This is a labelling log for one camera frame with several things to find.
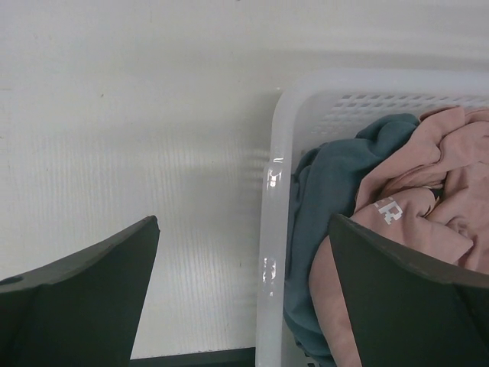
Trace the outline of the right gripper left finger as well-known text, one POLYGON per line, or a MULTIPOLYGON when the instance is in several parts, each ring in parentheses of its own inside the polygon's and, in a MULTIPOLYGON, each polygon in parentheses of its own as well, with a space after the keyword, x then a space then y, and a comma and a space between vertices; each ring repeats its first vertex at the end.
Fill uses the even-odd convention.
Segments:
POLYGON ((149 216, 1 281, 3 366, 127 366, 160 230, 149 216))

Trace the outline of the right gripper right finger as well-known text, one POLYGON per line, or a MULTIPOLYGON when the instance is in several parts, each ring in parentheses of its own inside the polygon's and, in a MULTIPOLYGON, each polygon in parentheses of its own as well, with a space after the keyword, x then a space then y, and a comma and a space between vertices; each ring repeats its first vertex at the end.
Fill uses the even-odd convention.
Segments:
POLYGON ((486 366, 488 276, 335 215, 332 253, 364 366, 486 366))

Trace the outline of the pink t shirt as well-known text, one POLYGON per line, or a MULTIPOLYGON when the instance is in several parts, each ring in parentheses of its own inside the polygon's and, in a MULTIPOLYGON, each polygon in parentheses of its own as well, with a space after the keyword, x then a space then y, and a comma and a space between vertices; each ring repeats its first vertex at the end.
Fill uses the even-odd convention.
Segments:
POLYGON ((438 260, 488 271, 488 111, 426 113, 362 181, 354 222, 438 260))

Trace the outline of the teal blue t shirt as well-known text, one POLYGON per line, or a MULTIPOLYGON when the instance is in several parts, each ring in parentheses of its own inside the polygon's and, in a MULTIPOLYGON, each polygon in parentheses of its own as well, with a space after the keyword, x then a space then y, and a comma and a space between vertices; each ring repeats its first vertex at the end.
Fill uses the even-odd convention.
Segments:
POLYGON ((354 138, 308 151, 291 176, 283 318, 296 344, 320 366, 334 366, 309 292, 309 272, 331 215, 351 216, 361 180, 401 148, 419 125, 411 114, 387 115, 354 138))

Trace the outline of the white plastic laundry basket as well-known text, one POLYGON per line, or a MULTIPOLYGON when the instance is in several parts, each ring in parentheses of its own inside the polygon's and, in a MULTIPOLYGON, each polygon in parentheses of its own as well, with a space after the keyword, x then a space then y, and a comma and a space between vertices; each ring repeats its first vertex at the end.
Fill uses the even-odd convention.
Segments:
POLYGON ((470 71, 328 68, 286 89, 274 111, 261 204, 255 364, 309 363, 283 322, 290 176, 326 141, 351 138, 389 114, 488 105, 488 74, 470 71))

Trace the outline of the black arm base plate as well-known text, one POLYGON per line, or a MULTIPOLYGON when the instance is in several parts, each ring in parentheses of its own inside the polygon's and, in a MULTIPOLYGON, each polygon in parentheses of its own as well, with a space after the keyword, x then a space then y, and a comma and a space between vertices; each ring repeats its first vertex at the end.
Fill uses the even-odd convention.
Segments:
POLYGON ((229 349, 211 352, 197 352, 175 356, 159 356, 143 359, 132 359, 134 367, 232 367, 255 366, 254 347, 229 349))

